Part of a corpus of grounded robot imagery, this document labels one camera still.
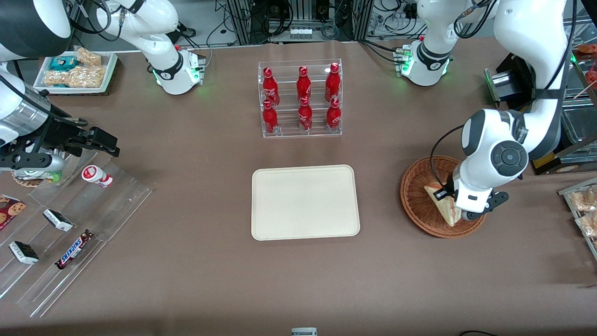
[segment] snickers bar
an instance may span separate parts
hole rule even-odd
[[[66,265],[73,259],[75,259],[76,255],[79,254],[81,250],[87,245],[87,242],[93,238],[95,234],[89,232],[88,229],[85,229],[85,232],[81,234],[77,240],[70,246],[69,250],[58,260],[55,265],[58,266],[58,269],[64,270]]]

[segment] plastic tray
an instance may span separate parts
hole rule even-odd
[[[330,103],[325,100],[325,80],[330,73],[330,64],[336,62],[340,65],[340,78],[343,76],[342,59],[321,59],[321,60],[290,60],[283,62],[259,62],[257,69],[257,85],[259,89],[259,105],[261,132],[264,138],[282,138],[282,137],[303,137],[303,136],[340,136],[342,135],[342,120],[340,127],[335,133],[330,133],[325,129],[325,119]],[[299,66],[304,65],[309,70],[309,79],[311,79],[311,108],[313,109],[313,127],[310,131],[300,130],[299,126],[299,102],[297,101],[296,82],[299,78]],[[265,129],[263,122],[263,69],[272,68],[273,77],[278,82],[280,93],[280,105],[275,109],[278,113],[278,124],[280,132],[270,134]],[[343,81],[340,82],[340,109],[342,118],[344,116]]]
[[[354,236],[361,229],[354,171],[345,164],[259,169],[251,216],[256,240]]]
[[[23,222],[3,232],[0,244],[1,295],[8,292],[18,298],[18,304],[30,316],[45,314],[151,193],[106,157],[86,151],[79,160],[67,164],[67,167],[75,169],[72,175],[64,179],[63,184],[40,184],[30,194],[38,204],[31,207],[28,204],[16,218]],[[80,178],[83,166],[89,162],[112,175],[112,185],[102,188]],[[45,209],[62,213],[74,227],[68,232],[54,228],[42,215]],[[95,237],[64,270],[59,270],[54,263],[86,228]],[[13,240],[31,245],[39,261],[26,265],[16,260],[8,248]]]
[[[45,72],[50,67],[50,61],[53,57],[46,57],[44,59],[41,69],[38,72],[37,78],[35,78],[35,83],[33,83],[33,87],[36,88],[38,91],[48,90],[48,92],[50,92],[51,94],[91,94],[105,92],[108,88],[108,84],[110,83],[112,74],[114,73],[114,68],[116,67],[116,61],[118,61],[118,56],[115,53],[101,51],[93,51],[93,53],[101,55],[101,64],[106,67],[106,74],[104,75],[104,80],[101,82],[100,87],[82,88],[55,87],[45,85]],[[61,56],[73,56],[74,54],[74,51],[65,51]]]

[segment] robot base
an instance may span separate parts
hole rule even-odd
[[[399,77],[403,76],[408,78],[414,84],[431,86],[437,83],[446,73],[450,60],[446,60],[445,64],[443,66],[439,65],[436,70],[429,70],[427,65],[425,65],[417,55],[419,44],[421,44],[421,41],[413,41],[411,44],[402,46],[401,54],[396,52],[393,53],[394,60],[401,62],[401,64],[396,64],[396,74]]]
[[[158,84],[169,94],[183,94],[195,85],[203,84],[205,75],[205,58],[199,58],[197,54],[187,50],[180,50],[183,56],[183,66],[171,80],[158,77],[153,72]]]

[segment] cookie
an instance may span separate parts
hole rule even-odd
[[[14,203],[11,207],[8,208],[8,214],[11,216],[16,216],[19,213],[21,213],[21,211],[23,211],[23,209],[26,207],[27,206],[25,205],[25,203]]]

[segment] acrylic bottle rack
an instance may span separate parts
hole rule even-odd
[[[290,60],[281,62],[259,62],[257,69],[257,85],[259,90],[259,105],[261,115],[261,132],[264,138],[284,138],[284,137],[305,137],[305,136],[340,136],[342,135],[342,120],[340,126],[334,133],[325,128],[326,115],[330,103],[325,100],[325,80],[330,73],[330,64],[336,62],[340,65],[340,78],[343,76],[341,59],[321,59],[321,60]],[[299,78],[299,67],[306,66],[311,80],[311,108],[313,109],[313,127],[309,131],[302,131],[299,126],[299,102],[297,97],[296,82]],[[271,68],[273,77],[278,82],[280,94],[280,104],[275,107],[278,114],[278,125],[280,131],[271,134],[266,131],[263,121],[263,101],[265,94],[263,92],[263,69]],[[342,81],[340,82],[340,91],[338,99],[340,100],[340,110],[344,115]]]

